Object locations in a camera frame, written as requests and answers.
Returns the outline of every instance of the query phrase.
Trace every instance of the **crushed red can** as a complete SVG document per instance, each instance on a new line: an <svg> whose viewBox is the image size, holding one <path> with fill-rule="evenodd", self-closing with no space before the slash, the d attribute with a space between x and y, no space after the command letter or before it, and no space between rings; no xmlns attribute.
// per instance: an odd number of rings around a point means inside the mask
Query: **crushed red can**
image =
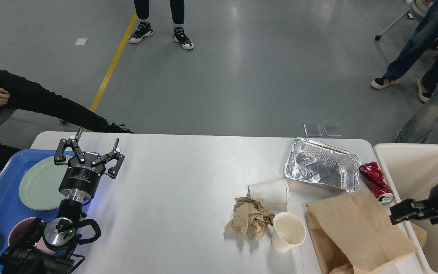
<svg viewBox="0 0 438 274"><path fill-rule="evenodd" d="M382 205L387 205L393 201L395 196L391 188L384 182L383 173L379 169L378 163L368 162L360 165L359 173L366 178L365 183L372 194Z"/></svg>

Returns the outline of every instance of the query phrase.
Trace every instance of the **chair leg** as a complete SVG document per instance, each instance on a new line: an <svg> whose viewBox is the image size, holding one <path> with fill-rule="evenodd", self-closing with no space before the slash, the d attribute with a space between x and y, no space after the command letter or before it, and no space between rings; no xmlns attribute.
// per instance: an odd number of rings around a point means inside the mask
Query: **chair leg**
<svg viewBox="0 0 438 274"><path fill-rule="evenodd" d="M391 28L393 28L394 25L396 25L401 19L403 19L403 17L407 16L409 13L410 13L410 10L408 9L402 15L400 15L400 17L398 17L395 21L393 21L393 23L391 23L386 29L384 29L384 31L382 31L380 34L375 36L374 40L379 41L379 39L381 39L381 36L383 36Z"/></svg>

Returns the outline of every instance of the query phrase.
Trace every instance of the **blue tray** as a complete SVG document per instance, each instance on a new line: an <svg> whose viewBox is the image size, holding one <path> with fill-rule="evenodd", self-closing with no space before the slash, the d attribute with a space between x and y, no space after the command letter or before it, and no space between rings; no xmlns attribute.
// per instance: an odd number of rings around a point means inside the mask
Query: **blue tray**
<svg viewBox="0 0 438 274"><path fill-rule="evenodd" d="M0 256L8 244L11 229L21 220L28 217L39 217L43 221L53 220L59 209L39 211L26 207L19 199L19 184L25 173L41 160L54 156L54 150L26 149L12 156L0 174L0 232L5 236L5 245L0 251Z"/></svg>

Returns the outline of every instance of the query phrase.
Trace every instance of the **green plate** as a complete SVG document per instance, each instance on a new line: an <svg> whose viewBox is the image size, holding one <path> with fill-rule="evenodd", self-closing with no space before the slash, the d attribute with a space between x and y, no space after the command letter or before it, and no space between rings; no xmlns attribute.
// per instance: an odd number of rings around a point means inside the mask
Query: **green plate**
<svg viewBox="0 0 438 274"><path fill-rule="evenodd" d="M36 163L19 184L19 198L23 204L34 210L58 208L65 199L59 186L66 170L67 165L55 165L53 156Z"/></svg>

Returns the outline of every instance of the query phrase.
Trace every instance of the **sneaker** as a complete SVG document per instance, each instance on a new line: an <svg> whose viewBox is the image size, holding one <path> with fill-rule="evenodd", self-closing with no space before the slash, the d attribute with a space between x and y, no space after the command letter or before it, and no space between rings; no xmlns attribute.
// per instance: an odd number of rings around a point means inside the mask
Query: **sneaker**
<svg viewBox="0 0 438 274"><path fill-rule="evenodd" d="M138 24L138 28L136 31L128 38L128 41L131 44L136 44L140 42L143 37L150 36L153 34L153 30L151 29L151 25L149 22L140 22Z"/></svg>
<svg viewBox="0 0 438 274"><path fill-rule="evenodd" d="M116 125L116 123L112 123L108 125L108 129L106 131L111 133L134 133L127 128L122 128L122 126L124 126L124 124Z"/></svg>
<svg viewBox="0 0 438 274"><path fill-rule="evenodd" d="M192 43L192 41L186 36L184 28L182 27L174 28L173 40L177 43L181 43L182 48L186 50L191 50L194 48L194 43Z"/></svg>
<svg viewBox="0 0 438 274"><path fill-rule="evenodd" d="M371 81L371 87L374 89L384 89L389 85L396 85L400 82L400 79L389 80L384 75L380 78L376 78Z"/></svg>
<svg viewBox="0 0 438 274"><path fill-rule="evenodd" d="M427 89L424 84L422 83L422 79L418 79L417 81L415 81L415 83L417 84L417 89L419 89L419 99L420 101L426 103L430 97L433 94L433 90L429 90Z"/></svg>

